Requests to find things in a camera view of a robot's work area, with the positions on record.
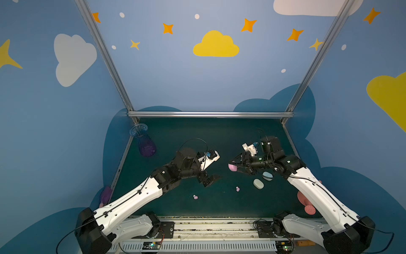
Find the pink earbud charging case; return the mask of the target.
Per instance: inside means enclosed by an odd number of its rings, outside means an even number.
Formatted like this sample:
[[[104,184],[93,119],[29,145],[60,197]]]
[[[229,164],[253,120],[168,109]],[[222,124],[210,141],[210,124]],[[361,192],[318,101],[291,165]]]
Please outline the pink earbud charging case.
[[[236,172],[238,170],[238,167],[236,165],[228,164],[228,169],[230,171]]]

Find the light blue earbud case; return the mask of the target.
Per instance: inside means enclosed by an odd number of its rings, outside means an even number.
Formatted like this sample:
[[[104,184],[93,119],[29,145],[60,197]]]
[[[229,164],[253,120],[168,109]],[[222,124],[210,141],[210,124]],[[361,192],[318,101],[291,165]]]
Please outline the light blue earbud case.
[[[269,182],[272,181],[274,178],[274,176],[270,172],[267,172],[267,171],[263,172],[262,177],[264,180],[269,181]]]

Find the mint green earbud case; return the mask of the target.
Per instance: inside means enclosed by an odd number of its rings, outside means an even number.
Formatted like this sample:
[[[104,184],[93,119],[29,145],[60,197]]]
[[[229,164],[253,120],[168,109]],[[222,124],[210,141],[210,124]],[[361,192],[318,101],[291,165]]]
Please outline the mint green earbud case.
[[[259,179],[255,179],[253,181],[253,185],[257,188],[257,189],[263,189],[264,188],[264,183],[259,180]]]

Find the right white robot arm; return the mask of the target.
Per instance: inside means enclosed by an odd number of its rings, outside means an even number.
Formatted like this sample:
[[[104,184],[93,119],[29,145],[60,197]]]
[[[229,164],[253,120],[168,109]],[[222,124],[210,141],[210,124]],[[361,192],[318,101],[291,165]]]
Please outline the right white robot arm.
[[[248,174],[272,170],[294,186],[325,219],[317,223],[283,212],[273,218],[273,233],[298,235],[324,247],[330,254],[361,254],[371,245],[375,223],[337,199],[296,155],[285,155],[278,138],[264,137],[252,145],[243,144],[238,168]]]

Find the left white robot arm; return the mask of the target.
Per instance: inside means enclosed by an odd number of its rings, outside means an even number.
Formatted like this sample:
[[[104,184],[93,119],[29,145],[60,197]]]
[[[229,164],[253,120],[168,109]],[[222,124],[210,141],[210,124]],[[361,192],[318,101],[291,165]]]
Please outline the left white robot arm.
[[[156,168],[121,198],[96,210],[89,207],[82,210],[74,230],[81,252],[105,254],[125,236],[154,237],[160,221],[153,213],[142,215],[134,229],[124,228],[121,223],[149,202],[178,187],[182,179],[195,177],[205,187],[210,186],[217,178],[208,176],[206,169],[219,158],[216,150],[200,154],[190,148],[181,149],[171,162]]]

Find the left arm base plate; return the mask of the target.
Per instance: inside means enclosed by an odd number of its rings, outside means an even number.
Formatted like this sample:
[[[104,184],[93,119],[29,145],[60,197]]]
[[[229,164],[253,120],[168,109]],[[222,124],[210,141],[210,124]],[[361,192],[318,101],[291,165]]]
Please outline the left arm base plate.
[[[148,233],[146,236],[137,236],[133,239],[172,239],[174,235],[174,226],[173,221],[164,221],[161,222],[159,229],[153,229],[152,233]]]

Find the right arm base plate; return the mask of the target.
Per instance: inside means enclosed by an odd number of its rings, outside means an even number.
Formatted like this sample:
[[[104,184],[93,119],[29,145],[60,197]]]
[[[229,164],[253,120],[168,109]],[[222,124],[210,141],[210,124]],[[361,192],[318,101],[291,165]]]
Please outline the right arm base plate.
[[[267,221],[260,219],[254,221],[253,226],[258,232],[260,238],[300,238],[299,235],[288,233],[280,221]]]

